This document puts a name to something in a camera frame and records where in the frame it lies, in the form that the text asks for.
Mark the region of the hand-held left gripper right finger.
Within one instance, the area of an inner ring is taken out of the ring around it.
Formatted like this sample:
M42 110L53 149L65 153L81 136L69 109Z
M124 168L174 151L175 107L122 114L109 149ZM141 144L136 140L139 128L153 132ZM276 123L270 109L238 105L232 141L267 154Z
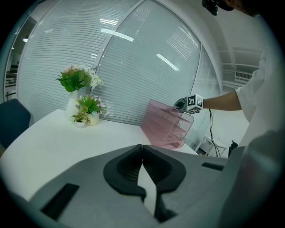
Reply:
M227 159L142 146L142 163L156 186L154 217L165 222L184 212L218 178Z

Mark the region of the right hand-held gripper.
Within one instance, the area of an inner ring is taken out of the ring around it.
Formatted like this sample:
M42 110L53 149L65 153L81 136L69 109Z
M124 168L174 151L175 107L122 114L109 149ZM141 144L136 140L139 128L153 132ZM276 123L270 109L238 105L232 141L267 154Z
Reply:
M179 99L174 107L179 113L195 114L204 108L204 100L197 94L191 94L188 97Z

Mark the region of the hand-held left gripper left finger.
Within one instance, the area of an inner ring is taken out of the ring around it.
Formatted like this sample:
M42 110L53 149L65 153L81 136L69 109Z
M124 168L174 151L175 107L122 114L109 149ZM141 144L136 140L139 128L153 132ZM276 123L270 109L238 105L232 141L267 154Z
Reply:
M142 145L84 159L42 186L30 203L70 228L154 228L138 185Z

